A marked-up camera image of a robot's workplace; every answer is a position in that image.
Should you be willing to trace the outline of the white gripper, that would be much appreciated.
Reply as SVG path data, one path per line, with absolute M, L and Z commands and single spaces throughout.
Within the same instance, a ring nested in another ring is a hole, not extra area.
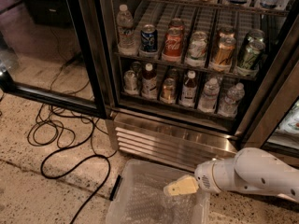
M 195 178 L 184 175 L 169 183 L 164 187 L 164 194 L 166 196 L 188 195 L 196 193 L 199 187 L 211 193 L 237 190 L 233 159 L 212 160 L 198 164 L 194 176 Z

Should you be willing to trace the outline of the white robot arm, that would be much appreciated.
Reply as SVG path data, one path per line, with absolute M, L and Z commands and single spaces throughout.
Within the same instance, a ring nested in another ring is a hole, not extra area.
M 248 147 L 233 158 L 198 164 L 194 175 L 184 175 L 164 187 L 166 196 L 234 191 L 275 196 L 299 202 L 299 170 L 272 154 Z

